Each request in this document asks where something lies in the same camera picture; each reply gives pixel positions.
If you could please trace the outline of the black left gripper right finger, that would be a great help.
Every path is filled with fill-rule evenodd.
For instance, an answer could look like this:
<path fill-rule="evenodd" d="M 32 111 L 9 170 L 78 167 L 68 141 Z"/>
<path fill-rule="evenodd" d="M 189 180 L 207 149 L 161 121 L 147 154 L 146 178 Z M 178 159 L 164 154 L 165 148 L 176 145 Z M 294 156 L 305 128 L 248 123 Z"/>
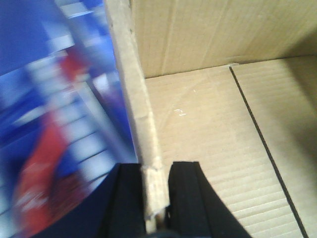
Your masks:
<path fill-rule="evenodd" d="M 248 238 L 198 162 L 173 162 L 169 177 L 169 228 L 178 238 Z"/>

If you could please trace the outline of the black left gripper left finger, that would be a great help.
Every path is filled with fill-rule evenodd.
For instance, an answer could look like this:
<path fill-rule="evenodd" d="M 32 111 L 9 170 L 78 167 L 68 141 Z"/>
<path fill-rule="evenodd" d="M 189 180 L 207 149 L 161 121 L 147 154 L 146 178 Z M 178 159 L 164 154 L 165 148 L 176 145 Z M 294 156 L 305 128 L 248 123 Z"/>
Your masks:
<path fill-rule="evenodd" d="M 146 233 L 140 164 L 116 164 L 101 184 L 37 238 L 140 238 Z"/>

